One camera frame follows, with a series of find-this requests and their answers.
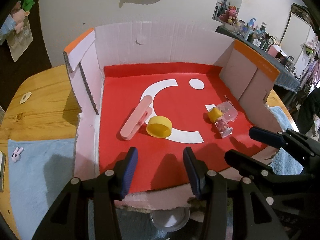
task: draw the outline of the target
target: wooden table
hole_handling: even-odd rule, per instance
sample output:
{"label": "wooden table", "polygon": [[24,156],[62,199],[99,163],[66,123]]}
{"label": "wooden table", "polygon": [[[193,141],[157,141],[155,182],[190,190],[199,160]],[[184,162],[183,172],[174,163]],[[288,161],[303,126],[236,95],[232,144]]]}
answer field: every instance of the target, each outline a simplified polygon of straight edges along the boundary
{"label": "wooden table", "polygon": [[[19,104],[25,93],[32,92],[28,101]],[[269,106],[280,106],[293,127],[292,117],[278,95],[272,90]],[[10,204],[8,172],[8,139],[16,141],[74,138],[80,108],[71,90],[65,65],[31,76],[19,87],[0,127],[0,151],[6,155],[4,192],[0,193],[0,212],[19,237]]]}

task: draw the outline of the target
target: gray tablecloth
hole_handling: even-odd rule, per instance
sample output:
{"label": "gray tablecloth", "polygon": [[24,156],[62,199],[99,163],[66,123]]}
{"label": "gray tablecloth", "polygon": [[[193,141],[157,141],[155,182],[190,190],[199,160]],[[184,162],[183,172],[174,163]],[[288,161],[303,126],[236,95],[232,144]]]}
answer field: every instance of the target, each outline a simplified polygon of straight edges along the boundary
{"label": "gray tablecloth", "polygon": [[239,41],[242,41],[243,43],[248,45],[250,48],[254,49],[256,52],[258,52],[261,56],[263,56],[267,61],[269,61],[273,66],[275,66],[280,71],[280,74],[275,81],[275,85],[283,87],[284,89],[290,90],[294,93],[298,92],[298,89],[300,87],[300,82],[288,70],[286,70],[285,67],[282,64],[280,64],[274,57],[272,57],[271,55],[269,55],[259,47],[239,37],[238,35],[233,34],[232,32],[230,32],[229,30],[225,29],[222,26],[219,26],[216,32],[227,35]]}

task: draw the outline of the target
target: yellow cap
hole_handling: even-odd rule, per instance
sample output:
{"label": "yellow cap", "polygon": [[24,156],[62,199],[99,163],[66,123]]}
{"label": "yellow cap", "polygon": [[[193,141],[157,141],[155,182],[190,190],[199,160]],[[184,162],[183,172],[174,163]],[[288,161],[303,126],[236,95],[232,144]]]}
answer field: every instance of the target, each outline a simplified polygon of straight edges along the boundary
{"label": "yellow cap", "polygon": [[212,123],[214,123],[222,115],[223,113],[216,107],[212,108],[211,111],[208,112],[208,117]]}
{"label": "yellow cap", "polygon": [[172,122],[164,116],[151,117],[147,125],[147,133],[156,138],[167,138],[171,135]]}

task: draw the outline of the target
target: transparent plastic object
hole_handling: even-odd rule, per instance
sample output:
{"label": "transparent plastic object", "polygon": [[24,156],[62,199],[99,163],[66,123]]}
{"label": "transparent plastic object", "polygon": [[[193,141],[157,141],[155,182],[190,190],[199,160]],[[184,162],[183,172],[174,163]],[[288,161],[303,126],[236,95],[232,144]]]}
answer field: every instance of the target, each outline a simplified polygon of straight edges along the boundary
{"label": "transparent plastic object", "polygon": [[233,131],[233,128],[229,126],[228,122],[233,122],[237,118],[238,111],[229,102],[223,102],[216,107],[223,115],[217,118],[214,124],[218,128],[221,137],[225,138]]}

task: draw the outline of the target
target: screw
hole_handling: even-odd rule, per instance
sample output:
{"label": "screw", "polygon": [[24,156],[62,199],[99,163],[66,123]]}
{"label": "screw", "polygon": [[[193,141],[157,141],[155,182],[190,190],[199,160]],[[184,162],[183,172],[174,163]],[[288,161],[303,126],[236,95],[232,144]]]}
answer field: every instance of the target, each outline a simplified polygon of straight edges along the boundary
{"label": "screw", "polygon": [[245,183],[245,184],[250,184],[250,183],[251,183],[251,179],[249,179],[249,178],[247,178],[247,177],[244,177],[244,178],[242,179],[242,181],[243,181],[243,183]]}
{"label": "screw", "polygon": [[113,170],[107,170],[104,174],[106,176],[112,176],[113,174],[115,174],[115,172]]}
{"label": "screw", "polygon": [[266,177],[266,176],[269,175],[269,172],[266,171],[266,170],[263,170],[263,171],[261,171],[261,175],[264,176],[264,177]]}
{"label": "screw", "polygon": [[73,184],[73,185],[77,184],[78,182],[79,182],[79,179],[78,179],[78,178],[73,178],[73,179],[71,179],[71,181],[70,181],[70,183]]}
{"label": "screw", "polygon": [[210,177],[214,177],[217,175],[217,173],[215,171],[212,171],[212,170],[209,170],[207,171],[207,174],[210,176]]}
{"label": "screw", "polygon": [[274,202],[273,197],[267,197],[266,201],[268,202],[268,204],[271,206]]}

